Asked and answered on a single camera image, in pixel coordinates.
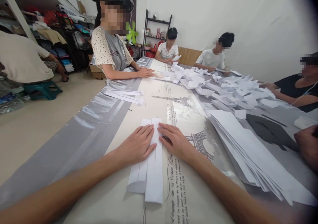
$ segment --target cardboard box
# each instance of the cardboard box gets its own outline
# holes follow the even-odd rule
[[[89,68],[94,78],[106,78],[105,74],[99,67],[90,65]]]

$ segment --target wooden panel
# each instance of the wooden panel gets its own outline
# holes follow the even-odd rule
[[[178,49],[179,55],[182,55],[182,57],[180,58],[180,64],[188,66],[193,66],[202,53],[202,51],[189,48],[178,47]]]

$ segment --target hand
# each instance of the hand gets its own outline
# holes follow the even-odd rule
[[[125,166],[144,161],[157,146],[149,146],[154,131],[153,125],[138,127],[114,153]]]
[[[172,59],[171,58],[166,59],[165,63],[172,63]]]
[[[276,90],[276,89],[275,89],[275,84],[273,84],[273,83],[263,83],[263,84],[259,85],[259,87],[261,87],[261,88],[267,88],[267,89],[269,89],[270,91]]]
[[[152,72],[154,72],[155,70],[149,69],[149,68],[143,68],[140,69],[137,73],[138,73],[138,77],[139,78],[148,78],[148,77],[152,77]]]
[[[231,71],[224,71],[222,73],[224,76],[228,77],[231,74]]]
[[[164,138],[159,137],[161,143],[167,148],[167,150],[176,155],[180,159],[189,162],[189,159],[195,152],[198,152],[195,147],[187,140],[187,138],[181,133],[179,128],[159,123],[162,128],[158,128],[158,131],[167,136],[172,143],[169,143]]]
[[[208,67],[208,72],[213,72],[215,70],[214,67]]]
[[[317,146],[318,138],[314,137],[315,131],[318,130],[318,125],[313,125],[294,134],[295,140],[299,146]]]

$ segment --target green plastic stool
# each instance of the green plastic stool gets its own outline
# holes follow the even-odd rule
[[[56,95],[63,92],[54,82],[48,81],[37,84],[24,84],[24,90],[30,96],[31,100],[47,99],[54,100]]]

